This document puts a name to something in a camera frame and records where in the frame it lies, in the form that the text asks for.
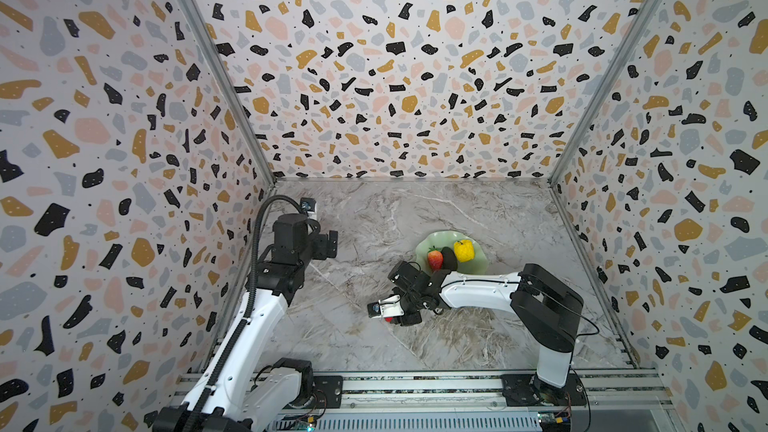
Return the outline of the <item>red fake strawberry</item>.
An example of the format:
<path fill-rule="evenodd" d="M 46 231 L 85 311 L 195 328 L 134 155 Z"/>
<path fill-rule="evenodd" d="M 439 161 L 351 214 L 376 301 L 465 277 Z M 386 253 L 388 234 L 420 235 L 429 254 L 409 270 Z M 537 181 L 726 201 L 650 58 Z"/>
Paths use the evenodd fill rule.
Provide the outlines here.
<path fill-rule="evenodd" d="M 442 251 L 436 247 L 432 247 L 427 255 L 426 260 L 429 268 L 432 271 L 438 271 L 443 268 L 444 265 L 444 255 Z"/>

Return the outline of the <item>dark fake avocado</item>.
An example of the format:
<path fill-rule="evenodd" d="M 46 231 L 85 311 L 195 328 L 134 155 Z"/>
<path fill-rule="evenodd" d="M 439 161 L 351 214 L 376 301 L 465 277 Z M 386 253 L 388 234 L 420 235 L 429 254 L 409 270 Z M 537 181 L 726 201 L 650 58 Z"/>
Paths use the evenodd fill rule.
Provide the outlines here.
<path fill-rule="evenodd" d="M 443 247 L 441 249 L 441 255 L 443 259 L 443 262 L 441 265 L 442 270 L 447 270 L 447 271 L 458 270 L 459 262 L 452 247 Z"/>

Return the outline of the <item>yellow fake bell pepper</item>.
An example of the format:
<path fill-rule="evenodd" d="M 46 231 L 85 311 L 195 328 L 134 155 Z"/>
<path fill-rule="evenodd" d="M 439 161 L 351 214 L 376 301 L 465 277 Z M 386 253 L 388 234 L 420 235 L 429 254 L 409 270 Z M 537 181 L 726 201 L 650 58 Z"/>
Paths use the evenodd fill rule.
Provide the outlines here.
<path fill-rule="evenodd" d="M 475 258 L 475 247 L 470 239 L 462 239 L 453 244 L 453 252 L 459 263 L 470 262 Z"/>

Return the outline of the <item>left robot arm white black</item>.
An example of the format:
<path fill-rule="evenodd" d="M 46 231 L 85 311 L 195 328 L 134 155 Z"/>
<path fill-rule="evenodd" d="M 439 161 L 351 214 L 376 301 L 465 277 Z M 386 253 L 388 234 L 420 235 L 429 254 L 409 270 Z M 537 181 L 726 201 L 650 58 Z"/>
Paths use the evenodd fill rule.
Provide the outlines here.
<path fill-rule="evenodd" d="M 163 408 L 155 431 L 264 431 L 284 408 L 315 399 L 310 362 L 280 359 L 256 372 L 267 342 L 303 288 L 314 261 L 337 255 L 339 234 L 304 213 L 273 224 L 273 242 L 251 264 L 231 328 L 181 404 Z"/>

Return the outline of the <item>light green scalloped bowl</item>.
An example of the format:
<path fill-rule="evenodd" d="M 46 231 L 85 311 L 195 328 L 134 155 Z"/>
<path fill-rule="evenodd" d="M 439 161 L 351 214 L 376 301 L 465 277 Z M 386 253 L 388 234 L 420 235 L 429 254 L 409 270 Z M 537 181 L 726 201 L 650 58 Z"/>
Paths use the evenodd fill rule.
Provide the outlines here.
<path fill-rule="evenodd" d="M 464 240 L 469 241 L 472 244 L 474 258 L 466 262 L 460 262 L 457 271 L 470 275 L 484 275 L 488 270 L 489 261 L 482 250 L 481 245 L 471 237 L 457 231 L 438 231 L 429 234 L 414 249 L 414 262 L 418 263 L 425 272 L 431 273 L 432 269 L 427 259 L 428 252 L 432 248 L 453 248 L 455 242 Z"/>

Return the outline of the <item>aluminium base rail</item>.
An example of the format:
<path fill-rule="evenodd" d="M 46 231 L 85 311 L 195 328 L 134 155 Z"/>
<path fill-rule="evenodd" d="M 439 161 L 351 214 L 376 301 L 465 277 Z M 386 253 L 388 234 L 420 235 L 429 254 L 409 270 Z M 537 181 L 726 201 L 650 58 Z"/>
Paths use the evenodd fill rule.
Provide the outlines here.
<path fill-rule="evenodd" d="M 569 370 L 556 388 L 533 371 L 314 372 L 325 407 L 286 407 L 264 431 L 680 431 L 658 375 Z M 178 406 L 202 374 L 182 378 Z"/>

